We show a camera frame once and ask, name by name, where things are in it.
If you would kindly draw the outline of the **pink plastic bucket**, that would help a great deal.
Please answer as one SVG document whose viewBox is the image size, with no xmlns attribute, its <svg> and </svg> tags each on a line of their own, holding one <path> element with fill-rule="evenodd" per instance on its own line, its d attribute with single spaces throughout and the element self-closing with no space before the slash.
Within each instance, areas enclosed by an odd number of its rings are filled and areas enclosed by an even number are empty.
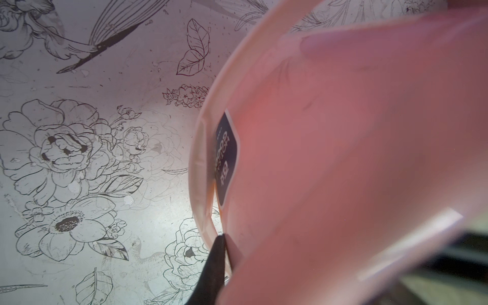
<svg viewBox="0 0 488 305">
<path fill-rule="evenodd" d="M 243 260 L 216 304 L 365 304 L 487 208 L 487 2 L 290 34 L 280 1 L 210 88 L 189 198 Z"/>
</svg>

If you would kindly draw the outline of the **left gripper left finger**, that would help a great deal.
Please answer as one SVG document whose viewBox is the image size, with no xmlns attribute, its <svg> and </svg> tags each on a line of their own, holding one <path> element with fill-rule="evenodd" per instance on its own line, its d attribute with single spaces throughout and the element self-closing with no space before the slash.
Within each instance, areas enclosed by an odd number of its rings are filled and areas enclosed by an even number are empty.
<svg viewBox="0 0 488 305">
<path fill-rule="evenodd" d="M 197 285 L 186 305 L 215 305 L 221 288 L 224 287 L 226 267 L 226 237 L 219 235 L 214 240 Z"/>
</svg>

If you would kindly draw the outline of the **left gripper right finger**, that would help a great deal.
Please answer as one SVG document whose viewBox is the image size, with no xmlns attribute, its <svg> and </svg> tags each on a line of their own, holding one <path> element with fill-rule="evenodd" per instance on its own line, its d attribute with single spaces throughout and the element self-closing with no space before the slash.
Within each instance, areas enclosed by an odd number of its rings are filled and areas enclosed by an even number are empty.
<svg viewBox="0 0 488 305">
<path fill-rule="evenodd" d="M 230 234 L 226 233 L 226 249 L 229 257 L 231 271 L 234 271 L 243 260 L 243 254 Z"/>
</svg>

